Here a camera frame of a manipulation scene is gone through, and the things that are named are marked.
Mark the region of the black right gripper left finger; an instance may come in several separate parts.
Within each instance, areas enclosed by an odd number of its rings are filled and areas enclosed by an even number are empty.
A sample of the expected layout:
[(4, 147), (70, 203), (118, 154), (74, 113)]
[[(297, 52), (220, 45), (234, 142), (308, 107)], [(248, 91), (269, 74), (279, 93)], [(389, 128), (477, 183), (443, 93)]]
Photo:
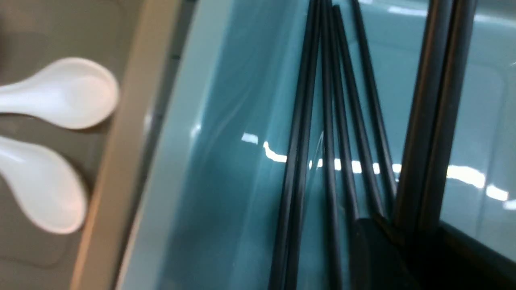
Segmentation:
[(372, 219), (353, 222), (350, 279), (352, 290), (418, 290), (397, 248)]

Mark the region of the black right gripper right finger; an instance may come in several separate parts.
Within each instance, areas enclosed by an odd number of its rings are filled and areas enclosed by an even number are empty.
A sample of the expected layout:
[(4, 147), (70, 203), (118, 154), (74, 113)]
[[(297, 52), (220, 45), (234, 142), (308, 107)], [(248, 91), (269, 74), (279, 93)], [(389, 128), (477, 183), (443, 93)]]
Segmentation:
[(408, 268), (422, 290), (514, 290), (516, 265), (450, 224), (415, 241)]

